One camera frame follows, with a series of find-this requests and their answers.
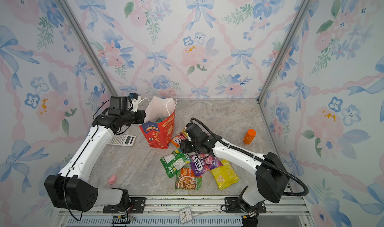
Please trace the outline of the green snack packet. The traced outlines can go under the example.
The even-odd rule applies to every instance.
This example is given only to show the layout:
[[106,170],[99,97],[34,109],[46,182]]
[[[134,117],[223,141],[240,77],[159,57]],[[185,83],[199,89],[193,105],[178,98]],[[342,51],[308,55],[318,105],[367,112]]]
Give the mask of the green snack packet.
[[188,154],[173,151],[171,154],[165,155],[160,159],[166,174],[172,178],[179,170],[191,162]]

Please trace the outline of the red paper gift bag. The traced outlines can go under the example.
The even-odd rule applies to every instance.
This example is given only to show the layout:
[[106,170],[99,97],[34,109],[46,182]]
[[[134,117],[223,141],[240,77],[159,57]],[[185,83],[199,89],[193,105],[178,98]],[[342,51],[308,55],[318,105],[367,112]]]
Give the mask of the red paper gift bag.
[[[145,109],[145,122],[140,125],[140,129],[151,148],[164,149],[172,139],[175,126],[175,108],[177,99],[161,99],[153,97]],[[159,118],[167,118],[161,123],[157,123]]]

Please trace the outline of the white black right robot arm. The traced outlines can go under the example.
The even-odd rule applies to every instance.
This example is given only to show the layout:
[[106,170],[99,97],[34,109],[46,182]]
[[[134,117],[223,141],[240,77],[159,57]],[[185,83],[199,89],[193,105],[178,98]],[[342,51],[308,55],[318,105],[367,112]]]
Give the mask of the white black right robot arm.
[[256,185],[245,187],[238,202],[244,212],[249,212],[258,203],[269,201],[279,203],[289,178],[270,165],[285,170],[274,153],[257,154],[235,146],[218,135],[208,135],[197,124],[187,124],[185,131],[188,139],[181,141],[182,153],[196,153],[197,158],[221,158],[251,173],[256,178]]

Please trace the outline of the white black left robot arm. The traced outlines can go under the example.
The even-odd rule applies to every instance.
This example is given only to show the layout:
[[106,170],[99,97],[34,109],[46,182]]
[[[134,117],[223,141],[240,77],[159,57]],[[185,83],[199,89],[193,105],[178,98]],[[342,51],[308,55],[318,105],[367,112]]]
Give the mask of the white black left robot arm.
[[145,111],[104,111],[92,123],[88,136],[73,158],[57,175],[49,175],[44,186],[54,207],[70,211],[87,212],[93,207],[110,206],[126,212],[131,207],[128,190],[119,188],[98,189],[88,183],[91,172],[107,146],[121,127],[143,124]]

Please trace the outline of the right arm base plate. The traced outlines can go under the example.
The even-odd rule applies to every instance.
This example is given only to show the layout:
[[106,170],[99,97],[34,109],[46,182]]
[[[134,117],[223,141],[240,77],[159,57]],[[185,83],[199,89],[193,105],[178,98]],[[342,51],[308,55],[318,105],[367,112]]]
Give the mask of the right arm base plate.
[[266,214],[266,206],[264,202],[257,204],[254,207],[248,207],[246,204],[240,204],[238,197],[225,197],[225,203],[221,206],[221,211],[226,212],[227,214],[246,214],[250,215],[256,213],[258,208],[260,214]]

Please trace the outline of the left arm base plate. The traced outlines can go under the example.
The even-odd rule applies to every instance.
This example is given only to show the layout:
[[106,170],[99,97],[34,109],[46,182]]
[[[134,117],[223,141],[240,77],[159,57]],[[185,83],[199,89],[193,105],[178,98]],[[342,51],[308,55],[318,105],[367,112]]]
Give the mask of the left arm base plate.
[[119,205],[104,206],[104,214],[143,214],[146,205],[145,197],[129,197],[127,202]]

